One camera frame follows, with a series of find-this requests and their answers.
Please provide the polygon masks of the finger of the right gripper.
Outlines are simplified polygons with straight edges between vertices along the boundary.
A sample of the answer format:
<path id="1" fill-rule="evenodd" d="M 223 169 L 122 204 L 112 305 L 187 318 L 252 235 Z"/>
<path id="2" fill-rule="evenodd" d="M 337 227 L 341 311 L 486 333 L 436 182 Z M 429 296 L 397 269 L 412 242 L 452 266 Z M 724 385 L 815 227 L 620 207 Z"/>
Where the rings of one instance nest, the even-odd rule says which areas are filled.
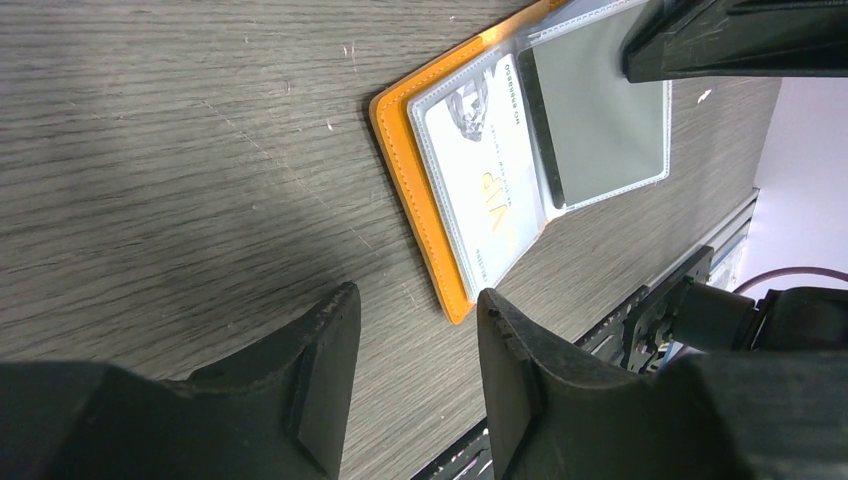
<path id="1" fill-rule="evenodd" d="M 632 83 L 707 76 L 844 78 L 844 1 L 674 1 L 623 50 Z"/>

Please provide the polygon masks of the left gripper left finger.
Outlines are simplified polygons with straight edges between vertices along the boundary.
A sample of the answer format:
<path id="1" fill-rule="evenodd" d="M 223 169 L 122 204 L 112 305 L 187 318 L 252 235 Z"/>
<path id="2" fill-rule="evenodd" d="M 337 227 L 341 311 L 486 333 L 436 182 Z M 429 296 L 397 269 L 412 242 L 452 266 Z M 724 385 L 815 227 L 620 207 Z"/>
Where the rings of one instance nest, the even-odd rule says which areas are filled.
<path id="1" fill-rule="evenodd" d="M 335 479 L 361 331 L 346 282 L 181 381 L 89 361 L 1 366 L 5 479 Z"/>

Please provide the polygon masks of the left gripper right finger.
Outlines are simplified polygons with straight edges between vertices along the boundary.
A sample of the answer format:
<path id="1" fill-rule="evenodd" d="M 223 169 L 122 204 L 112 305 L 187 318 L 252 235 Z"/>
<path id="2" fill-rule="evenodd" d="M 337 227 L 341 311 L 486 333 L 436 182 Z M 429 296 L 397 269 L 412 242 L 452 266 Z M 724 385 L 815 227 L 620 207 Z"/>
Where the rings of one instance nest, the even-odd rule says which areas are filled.
<path id="1" fill-rule="evenodd" d="M 654 375 L 606 363 L 497 291 L 478 345 L 500 479 L 843 479 L 847 356 L 696 354 Z"/>

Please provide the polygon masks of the black credit card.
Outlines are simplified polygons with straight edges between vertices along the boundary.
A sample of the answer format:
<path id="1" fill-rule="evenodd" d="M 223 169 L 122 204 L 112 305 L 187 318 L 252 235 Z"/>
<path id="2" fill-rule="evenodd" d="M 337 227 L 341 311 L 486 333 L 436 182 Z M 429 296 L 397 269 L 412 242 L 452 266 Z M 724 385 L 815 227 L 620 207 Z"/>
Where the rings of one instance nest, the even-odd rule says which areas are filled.
<path id="1" fill-rule="evenodd" d="M 671 87 L 632 83 L 624 48 L 662 1 L 571 1 L 526 33 L 518 72 L 542 171 L 557 211 L 665 179 Z"/>

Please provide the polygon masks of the orange card holder wallet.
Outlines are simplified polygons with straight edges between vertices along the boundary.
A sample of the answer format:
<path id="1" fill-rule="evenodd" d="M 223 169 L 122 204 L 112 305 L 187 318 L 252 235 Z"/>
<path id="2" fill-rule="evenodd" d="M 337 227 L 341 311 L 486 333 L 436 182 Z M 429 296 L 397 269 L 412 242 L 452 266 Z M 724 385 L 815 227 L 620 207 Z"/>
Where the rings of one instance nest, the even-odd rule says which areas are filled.
<path id="1" fill-rule="evenodd" d="M 523 38 L 528 31 L 541 25 L 545 19 L 569 2 L 571 1 L 537 1 L 531 4 L 407 75 L 371 102 L 370 118 L 376 130 L 378 144 L 422 252 L 439 303 L 446 318 L 452 323 L 460 323 L 467 316 L 478 295 L 470 298 L 464 288 L 408 108 L 418 97 L 431 91 L 445 79 L 455 76 L 467 65 L 494 51 L 513 54 L 518 82 L 523 92 L 517 66 L 518 51 Z M 538 191 L 545 215 L 545 224 L 537 240 L 553 220 L 581 208 L 568 211 L 552 208 L 547 190 L 542 184 L 542 171 L 533 143 L 524 93 L 523 102 L 534 154 Z"/>

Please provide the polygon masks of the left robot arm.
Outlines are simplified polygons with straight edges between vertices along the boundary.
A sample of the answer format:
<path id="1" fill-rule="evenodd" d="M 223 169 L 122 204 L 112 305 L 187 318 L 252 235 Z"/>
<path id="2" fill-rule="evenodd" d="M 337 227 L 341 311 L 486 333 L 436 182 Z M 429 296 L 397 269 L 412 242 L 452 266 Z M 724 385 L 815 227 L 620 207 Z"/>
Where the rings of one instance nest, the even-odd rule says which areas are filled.
<path id="1" fill-rule="evenodd" d="M 694 353 L 655 374 L 605 362 L 498 292 L 478 346 L 499 479 L 843 479 L 847 294 L 761 301 L 684 280 L 662 323 Z M 359 347 L 357 286 L 193 372 L 1 367 L 5 479 L 335 479 Z"/>

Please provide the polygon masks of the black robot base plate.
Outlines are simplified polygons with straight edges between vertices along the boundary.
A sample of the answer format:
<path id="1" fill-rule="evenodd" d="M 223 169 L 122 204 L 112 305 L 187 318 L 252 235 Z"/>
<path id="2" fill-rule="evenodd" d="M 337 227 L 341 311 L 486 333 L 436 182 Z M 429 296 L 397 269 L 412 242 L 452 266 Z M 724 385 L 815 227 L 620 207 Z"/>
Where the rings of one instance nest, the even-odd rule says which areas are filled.
<path id="1" fill-rule="evenodd" d="M 701 245 L 658 279 L 631 293 L 574 342 L 594 357 L 645 374 L 655 372 L 668 350 L 670 322 L 664 318 L 677 284 L 708 280 L 715 249 Z M 493 479 L 486 418 L 430 461 L 416 479 Z"/>

